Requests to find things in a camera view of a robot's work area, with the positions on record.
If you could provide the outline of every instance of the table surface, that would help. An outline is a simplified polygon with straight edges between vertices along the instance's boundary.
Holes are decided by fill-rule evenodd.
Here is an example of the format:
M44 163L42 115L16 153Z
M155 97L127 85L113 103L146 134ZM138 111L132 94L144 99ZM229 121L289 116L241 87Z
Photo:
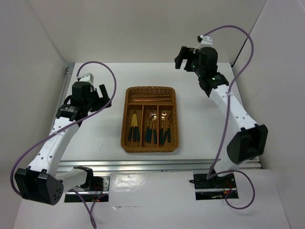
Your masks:
M82 63L75 64L67 95L76 81ZM194 73L177 70L174 63L108 63L115 73L117 92L112 107L84 121L69 143L62 161L105 160L187 160L213 159L224 128L224 115L198 85ZM228 81L234 78L229 63L218 63L218 71ZM106 68L86 65L81 74L92 73L94 85L105 84L109 97L113 79ZM179 147L171 153L128 154L121 148L122 117L125 92L134 86L167 86L176 91L179 123ZM237 86L232 91L239 101ZM228 130L225 145L233 137Z
M247 170L256 190L254 203L234 210L223 199L195 200L192 172L115 174L111 176L109 202L93 210L99 229L289 229L285 212L269 170ZM239 199L245 206L251 186L235 174ZM90 218L82 203L55 206L22 200L15 229L90 229Z

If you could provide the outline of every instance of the white wall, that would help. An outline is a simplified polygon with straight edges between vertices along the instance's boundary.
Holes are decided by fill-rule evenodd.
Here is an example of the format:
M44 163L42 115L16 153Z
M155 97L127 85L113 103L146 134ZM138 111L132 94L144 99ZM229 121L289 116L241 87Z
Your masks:
M11 167L48 134L65 68L26 1L0 5L0 222L10 229L21 201L10 187Z
M197 36L234 24L251 31L266 0L28 0L68 62L173 62ZM213 35L221 62L234 62L245 37Z
M238 80L246 109L269 129L272 169L292 229L305 227L305 0L268 0L255 24L254 58ZM250 53L245 45L234 71Z

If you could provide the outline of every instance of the wicker basket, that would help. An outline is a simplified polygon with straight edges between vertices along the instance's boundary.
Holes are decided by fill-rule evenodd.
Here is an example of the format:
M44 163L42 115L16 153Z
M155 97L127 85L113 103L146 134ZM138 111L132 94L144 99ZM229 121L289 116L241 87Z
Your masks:
M135 100L158 100L158 101L135 101ZM149 113L157 113L155 129L157 132L157 143L145 141L146 128L150 121ZM159 133L162 126L161 113L165 111L171 115L171 141L166 140L164 144L159 143ZM140 131L139 141L128 141L132 115L137 114L138 127ZM164 122L166 131L168 120ZM126 90L124 115L121 134L121 146L127 153L148 152L172 152L179 146L179 132L177 119L176 93L171 87L131 87Z

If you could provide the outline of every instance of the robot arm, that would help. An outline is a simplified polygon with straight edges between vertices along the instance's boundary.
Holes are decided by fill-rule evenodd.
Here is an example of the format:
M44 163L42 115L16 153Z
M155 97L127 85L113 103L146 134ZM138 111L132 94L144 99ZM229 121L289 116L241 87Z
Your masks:
M186 59L185 70L195 72L199 85L226 115L228 96L230 96L229 125L234 137L226 147L226 152L220 155L216 163L215 172L238 169L238 165L263 154L268 129L265 125L258 125L244 110L232 92L228 95L229 82L221 73L217 72L217 51L211 47L210 37L198 37L203 48L187 48L183 46L175 58L175 68L180 69L183 59Z
M102 98L93 86L91 73L80 77L72 86L72 95L68 96L58 109L50 135L86 117L88 112L97 111L105 106L110 99L104 85L100 85L100 90ZM80 125L81 122L57 133L44 143L26 169L18 168L15 180L22 198L55 205L65 191L75 186L90 187L93 171L86 167L74 167L55 178L61 157Z

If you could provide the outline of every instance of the brown woven tray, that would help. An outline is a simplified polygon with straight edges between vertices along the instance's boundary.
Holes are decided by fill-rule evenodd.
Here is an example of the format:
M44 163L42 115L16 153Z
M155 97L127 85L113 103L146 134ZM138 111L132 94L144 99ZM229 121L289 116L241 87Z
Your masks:
M166 101L135 101L135 100L163 100ZM157 131L157 143L145 141L146 128L149 122L149 112L157 113L155 121ZM160 129L162 126L161 113L166 112L171 115L171 142L167 140L164 145L159 143ZM128 135L132 123L132 115L137 114L138 127L140 131L139 141L128 141ZM164 122L164 131L168 120ZM124 115L121 134L121 146L127 153L148 153L148 152L172 152L179 145L178 120L177 120L177 105L176 93L171 87L131 87L126 90Z

